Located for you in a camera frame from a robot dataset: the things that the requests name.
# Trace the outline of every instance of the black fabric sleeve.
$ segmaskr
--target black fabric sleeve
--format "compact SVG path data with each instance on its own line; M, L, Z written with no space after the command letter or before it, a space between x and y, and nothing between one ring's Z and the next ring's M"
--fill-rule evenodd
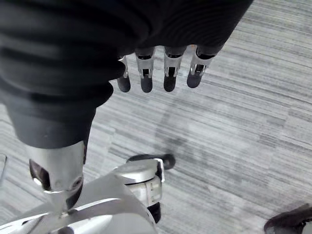
M122 76L118 55L155 45L218 51L252 0L1 0L0 100L39 148L85 140Z

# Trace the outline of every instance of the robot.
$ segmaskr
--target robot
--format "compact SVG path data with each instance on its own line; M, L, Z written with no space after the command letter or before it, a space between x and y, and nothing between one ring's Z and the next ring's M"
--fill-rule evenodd
M0 101L25 145L48 203L0 234L156 234L164 170L174 157L136 156L83 184L96 108L131 89L135 53L143 92L153 89L155 46L164 46L164 89L174 90L187 45L197 49L196 88L252 0L15 0L0 2Z

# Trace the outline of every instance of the black shoe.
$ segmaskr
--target black shoe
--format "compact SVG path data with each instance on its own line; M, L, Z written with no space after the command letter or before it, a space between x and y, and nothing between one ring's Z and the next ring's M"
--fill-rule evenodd
M271 218L264 225L265 234L302 234L307 222L312 221L312 207L305 204L298 209Z

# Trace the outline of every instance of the black caster wheel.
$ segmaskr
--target black caster wheel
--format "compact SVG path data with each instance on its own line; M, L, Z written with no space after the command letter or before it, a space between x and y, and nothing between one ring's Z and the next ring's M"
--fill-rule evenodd
M145 159L153 159L153 158L160 158L162 159L164 163L164 169L170 170L172 169L176 164L175 156L172 154L165 154L165 155L135 155L132 156L127 160L129 161L139 161L139 160L145 160Z

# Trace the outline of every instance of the black fingertip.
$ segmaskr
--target black fingertip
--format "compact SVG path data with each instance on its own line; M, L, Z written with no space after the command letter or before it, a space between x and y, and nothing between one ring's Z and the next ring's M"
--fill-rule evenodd
M117 83L118 83L118 87L119 89L124 92L127 93L130 91L131 89L131 84L130 84L130 79L129 76L127 76L127 78L124 77L120 77L117 79Z
M164 79L164 89L167 91L167 92L171 92L175 89L176 87L176 77L173 77L173 76L165 76L165 79Z
M149 78L148 76L144 76L144 78L141 78L141 88L145 93L151 92L151 90L153 89L152 78Z
M187 77L187 86L189 86L190 88L196 88L197 86L199 86L201 81L201 76L198 75L192 75L191 72L189 72L189 75Z

